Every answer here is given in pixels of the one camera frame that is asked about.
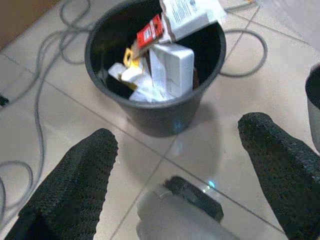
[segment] black object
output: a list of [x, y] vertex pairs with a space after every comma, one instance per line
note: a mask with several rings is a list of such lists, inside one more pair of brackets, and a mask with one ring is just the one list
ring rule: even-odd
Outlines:
[[164, 186], [169, 189], [172, 194], [182, 197], [184, 200], [206, 212], [217, 222], [220, 223], [224, 217], [224, 212], [219, 202], [204, 194], [199, 188], [182, 177], [173, 176], [170, 180], [165, 181]]
[[4, 107], [9, 103], [9, 99], [0, 94], [0, 106]]
[[93, 239], [117, 145], [110, 131], [99, 129], [73, 146], [19, 212], [6, 240]]
[[119, 88], [113, 85], [111, 76], [107, 76], [106, 85], [103, 84], [98, 77], [101, 63], [106, 70], [114, 63], [122, 63], [125, 50], [131, 46], [137, 32], [161, 12], [159, 0], [123, 2], [97, 22], [85, 49], [85, 65], [93, 83], [126, 111], [137, 128], [153, 136], [178, 134], [189, 125], [203, 94], [220, 72], [226, 55], [225, 34], [215, 23], [177, 42], [194, 51], [194, 67], [200, 86], [192, 93], [165, 102], [138, 102], [119, 95]]
[[320, 158], [272, 119], [248, 113], [238, 122], [262, 191], [289, 239], [320, 235]]
[[320, 65], [311, 71], [305, 83], [305, 92], [312, 104], [320, 109]]
[[305, 83], [309, 123], [313, 143], [320, 153], [320, 64], [311, 70]]

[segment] wooden furniture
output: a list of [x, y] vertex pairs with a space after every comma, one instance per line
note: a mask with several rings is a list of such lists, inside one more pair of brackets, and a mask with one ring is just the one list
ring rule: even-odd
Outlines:
[[0, 50], [57, 2], [59, 0], [1, 0]]

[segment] gray cable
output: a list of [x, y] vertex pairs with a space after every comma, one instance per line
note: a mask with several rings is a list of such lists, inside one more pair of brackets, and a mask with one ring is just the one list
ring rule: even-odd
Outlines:
[[220, 74], [222, 76], [226, 76], [226, 77], [230, 77], [230, 78], [243, 78], [243, 77], [251, 76], [252, 74], [255, 74], [257, 71], [259, 71], [260, 68], [262, 68], [262, 66], [265, 64], [265, 62], [267, 60], [267, 56], [268, 56], [268, 45], [267, 45], [266, 41], [264, 40], [264, 38], [261, 35], [259, 35], [258, 33], [251, 31], [251, 30], [247, 30], [247, 29], [235, 28], [235, 29], [227, 30], [227, 31], [225, 31], [225, 33], [226, 34], [244, 33], [244, 34], [249, 34], [249, 35], [256, 37], [260, 41], [260, 43], [262, 44], [263, 56], [262, 56], [260, 62], [258, 63], [258, 65], [255, 66], [250, 71], [247, 71], [244, 73], [238, 73], [238, 74], [227, 73], [227, 72], [221, 71]]
[[[66, 8], [72, 0], [68, 0], [67, 2], [65, 2], [60, 10], [60, 14], [62, 13], [63, 16], [63, 10], [64, 8]], [[29, 90], [36, 84], [37, 80], [40, 79], [40, 84], [36, 93], [36, 97], [35, 97], [35, 102], [34, 102], [34, 121], [35, 121], [35, 127], [37, 130], [37, 135], [38, 135], [38, 140], [39, 140], [39, 152], [40, 152], [40, 161], [39, 161], [39, 168], [37, 171], [37, 175], [35, 176], [35, 179], [33, 178], [33, 172], [31, 167], [22, 161], [6, 161], [0, 164], [0, 168], [3, 167], [7, 167], [7, 166], [12, 166], [12, 165], [20, 165], [22, 167], [25, 167], [29, 173], [29, 182], [28, 182], [28, 186], [27, 186], [27, 190], [25, 191], [25, 193], [23, 194], [23, 196], [21, 197], [21, 199], [19, 199], [18, 201], [16, 201], [14, 204], [10, 205], [10, 206], [6, 206], [6, 189], [3, 183], [3, 180], [0, 178], [0, 193], [1, 193], [1, 208], [0, 208], [0, 231], [2, 231], [4, 229], [4, 227], [12, 220], [12, 218], [14, 218], [17, 213], [19, 212], [19, 210], [24, 206], [24, 204], [28, 201], [29, 197], [31, 196], [31, 194], [33, 193], [33, 191], [35, 190], [35, 188], [37, 187], [40, 177], [42, 175], [42, 171], [43, 171], [43, 166], [44, 166], [44, 160], [45, 160], [45, 144], [44, 144], [44, 135], [43, 135], [43, 130], [42, 130], [42, 126], [40, 123], [40, 116], [39, 116], [39, 99], [41, 96], [41, 92], [43, 89], [43, 85], [45, 82], [45, 79], [48, 75], [48, 73], [50, 72], [52, 66], [54, 65], [54, 63], [56, 62], [56, 60], [63, 54], [63, 51], [65, 50], [65, 48], [75, 39], [75, 37], [79, 34], [79, 33], [88, 33], [89, 32], [89, 27], [92, 25], [88, 24], [85, 27], [81, 27], [78, 28], [76, 27], [76, 24], [87, 14], [87, 12], [90, 10], [91, 7], [91, 3], [89, 0], [87, 0], [88, 2], [88, 6], [87, 8], [81, 12], [74, 21], [72, 21], [71, 23], [67, 23], [67, 29], [65, 31], [56, 31], [54, 33], [51, 33], [50, 35], [48, 35], [41, 43], [40, 48], [38, 50], [37, 53], [37, 58], [36, 58], [36, 69], [35, 69], [35, 73], [34, 73], [34, 77], [33, 80], [31, 81], [31, 83], [28, 85], [28, 87], [20, 94], [18, 95], [16, 98], [14, 98], [13, 100], [10, 101], [9, 104], [5, 105], [3, 108], [0, 108], [0, 112], [5, 110], [7, 107], [12, 106], [13, 104], [15, 104], [18, 100], [20, 100], [22, 97], [24, 97]], [[66, 41], [66, 37], [67, 35], [71, 36], [71, 38], [69, 40]], [[43, 66], [43, 62], [44, 62], [44, 58], [45, 55], [47, 53], [48, 48], [58, 39], [58, 37], [60, 37], [62, 40], [62, 47], [59, 47], [59, 52], [57, 54], [54, 55], [54, 57], [52, 58], [52, 60], [50, 61], [49, 65], [46, 67], [46, 69], [44, 70], [44, 74], [41, 77], [41, 73], [42, 73], [42, 66]], [[6, 220], [4, 220], [4, 215], [5, 212], [9, 209], [13, 209], [13, 208], [17, 208], [16, 211], [13, 211], [13, 213], [11, 215], [9, 215]]]

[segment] trash can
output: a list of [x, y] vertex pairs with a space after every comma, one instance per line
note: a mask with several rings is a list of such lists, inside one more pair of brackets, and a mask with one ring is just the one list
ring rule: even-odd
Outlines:
[[161, 12], [159, 0], [123, 2], [96, 23], [85, 49], [85, 65], [93, 83], [124, 109], [139, 130], [157, 137], [178, 134], [189, 125], [203, 94], [220, 72], [226, 55], [225, 34], [219, 23], [212, 24], [177, 42], [194, 51], [199, 86], [193, 92], [155, 103], [123, 97], [127, 93], [119, 93], [120, 89], [108, 74], [102, 79], [100, 70], [122, 63], [125, 49], [131, 46], [137, 32]]

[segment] floor tile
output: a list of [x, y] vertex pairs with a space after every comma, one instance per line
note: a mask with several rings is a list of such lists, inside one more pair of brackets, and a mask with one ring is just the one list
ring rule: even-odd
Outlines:
[[[34, 96], [35, 89], [32, 94], [0, 113], [0, 159], [2, 162], [23, 160], [37, 171], [39, 144], [32, 112]], [[95, 235], [95, 239], [108, 239], [162, 157], [47, 83], [40, 98], [40, 117], [46, 142], [41, 181], [70, 147], [94, 131], [106, 128], [115, 135], [118, 156], [109, 178], [108, 193]], [[23, 177], [16, 179], [14, 176], [17, 175]], [[27, 173], [23, 168], [11, 167], [10, 171], [2, 169], [1, 176], [8, 189], [8, 200], [12, 202], [26, 188]]]
[[[189, 175], [185, 171], [181, 170], [172, 163], [164, 160], [155, 174], [150, 179], [147, 187], [143, 190], [142, 194], [139, 196], [137, 203], [142, 199], [143, 195], [150, 190], [156, 188], [159, 184], [162, 184], [165, 179], [169, 179], [172, 176], [180, 176], [194, 184], [200, 189], [207, 190], [206, 194], [218, 201], [222, 205], [224, 217], [221, 221], [221, 225], [233, 232], [240, 239], [246, 240], [285, 240], [287, 237], [284, 233], [266, 224], [261, 219], [245, 211], [243, 208], [239, 207], [234, 202], [230, 201], [228, 198], [219, 194], [212, 188], [207, 189], [207, 185], [203, 184], [199, 180], [195, 179], [193, 176]], [[140, 221], [137, 214], [137, 203], [128, 213], [128, 216], [120, 226], [119, 230], [115, 233], [114, 240], [135, 240], [139, 239], [136, 233], [136, 226]]]
[[[240, 6], [247, 3], [246, 0], [219, 0], [219, 2], [224, 9]], [[258, 6], [253, 6], [247, 9], [233, 11], [233, 13], [250, 20], [255, 14], [257, 9], [258, 9]]]
[[0, 54], [0, 93], [5, 95], [6, 91], [21, 79], [25, 69]]
[[[264, 112], [294, 137], [315, 149], [309, 128], [305, 81], [320, 54], [308, 45], [252, 24], [269, 47], [263, 68], [243, 78], [219, 76], [204, 95], [189, 129], [181, 133], [167, 157], [203, 181], [277, 225], [263, 195], [248, 153], [241, 144], [238, 120]], [[242, 73], [262, 56], [260, 43], [244, 36], [223, 70]]]
[[269, 27], [271, 29], [277, 30], [281, 33], [287, 34], [291, 37], [302, 40], [302, 37], [297, 32], [290, 29], [283, 22], [279, 21], [276, 17], [270, 14], [270, 11], [272, 10], [261, 7], [252, 19], [252, 21]]

